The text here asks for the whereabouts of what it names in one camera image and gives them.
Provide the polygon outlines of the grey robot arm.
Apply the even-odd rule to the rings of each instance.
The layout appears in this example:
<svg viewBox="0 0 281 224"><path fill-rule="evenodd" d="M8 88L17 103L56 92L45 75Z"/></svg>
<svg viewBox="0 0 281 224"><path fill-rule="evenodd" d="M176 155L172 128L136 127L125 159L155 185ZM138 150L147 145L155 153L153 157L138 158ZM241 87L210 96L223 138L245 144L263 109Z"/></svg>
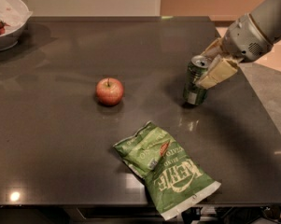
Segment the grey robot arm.
<svg viewBox="0 0 281 224"><path fill-rule="evenodd" d="M281 40L281 0L265 0L233 22L202 53L210 66L195 84L204 89L233 76L240 63L255 62Z"/></svg>

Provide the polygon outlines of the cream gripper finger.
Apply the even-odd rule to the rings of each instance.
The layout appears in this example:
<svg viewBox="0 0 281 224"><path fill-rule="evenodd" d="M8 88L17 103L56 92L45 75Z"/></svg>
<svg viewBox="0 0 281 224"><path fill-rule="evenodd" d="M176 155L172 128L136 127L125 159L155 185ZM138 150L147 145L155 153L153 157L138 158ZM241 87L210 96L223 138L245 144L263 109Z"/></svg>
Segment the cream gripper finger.
<svg viewBox="0 0 281 224"><path fill-rule="evenodd" d="M223 52L221 45L222 39L217 38L201 53L201 55L209 59L214 59Z"/></svg>
<svg viewBox="0 0 281 224"><path fill-rule="evenodd" d="M231 56L218 55L211 62L207 71L195 82L195 85L208 90L236 74L238 64L238 61Z"/></svg>

